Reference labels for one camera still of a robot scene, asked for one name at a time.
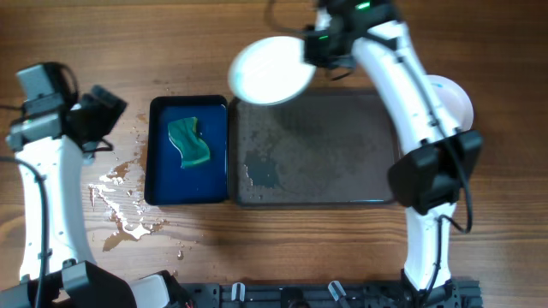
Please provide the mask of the white plate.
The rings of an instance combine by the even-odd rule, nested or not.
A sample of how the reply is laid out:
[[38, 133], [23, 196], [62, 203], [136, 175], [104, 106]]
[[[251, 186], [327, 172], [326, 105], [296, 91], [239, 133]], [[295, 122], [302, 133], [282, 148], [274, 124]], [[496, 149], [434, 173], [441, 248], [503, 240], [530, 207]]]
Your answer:
[[228, 84], [240, 100], [257, 105], [285, 103], [307, 89], [316, 67], [304, 60], [304, 41], [290, 36], [258, 40], [229, 67]]
[[457, 120], [463, 131], [470, 130], [474, 122], [474, 108], [467, 93], [453, 80], [429, 74], [427, 79], [449, 114]]

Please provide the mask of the green and yellow sponge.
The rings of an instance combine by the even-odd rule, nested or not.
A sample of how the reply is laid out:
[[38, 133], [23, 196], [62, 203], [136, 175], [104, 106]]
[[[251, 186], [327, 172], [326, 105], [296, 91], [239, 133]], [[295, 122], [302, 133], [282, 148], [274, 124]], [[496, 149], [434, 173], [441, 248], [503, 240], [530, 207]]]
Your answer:
[[182, 169], [198, 166], [211, 159], [210, 148], [199, 136], [197, 127], [197, 117], [187, 117], [168, 124], [169, 140], [180, 153]]

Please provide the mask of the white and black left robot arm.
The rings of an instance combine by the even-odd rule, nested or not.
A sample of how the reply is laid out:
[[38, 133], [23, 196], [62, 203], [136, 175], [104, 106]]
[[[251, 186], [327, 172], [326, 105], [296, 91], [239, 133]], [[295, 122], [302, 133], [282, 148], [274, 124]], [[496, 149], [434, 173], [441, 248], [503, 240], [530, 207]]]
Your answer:
[[24, 68], [27, 98], [6, 138], [21, 173], [26, 247], [17, 286], [1, 292], [3, 307], [190, 307], [191, 296], [168, 271], [127, 282], [98, 267], [83, 222], [81, 170], [127, 107], [101, 86], [81, 96], [60, 62]]

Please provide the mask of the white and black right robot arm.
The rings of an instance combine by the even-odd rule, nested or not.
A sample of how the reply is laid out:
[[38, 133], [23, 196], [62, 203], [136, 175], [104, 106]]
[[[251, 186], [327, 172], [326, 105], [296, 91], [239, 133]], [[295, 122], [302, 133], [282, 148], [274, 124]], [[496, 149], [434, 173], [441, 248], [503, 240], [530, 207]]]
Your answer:
[[388, 171], [394, 200], [405, 209], [408, 255], [402, 288], [415, 307], [455, 295], [448, 265], [450, 230], [471, 231], [469, 178], [483, 145], [438, 97], [414, 50], [408, 25], [391, 1], [317, 1], [305, 59], [336, 68], [349, 59], [367, 72], [395, 126], [402, 157]]

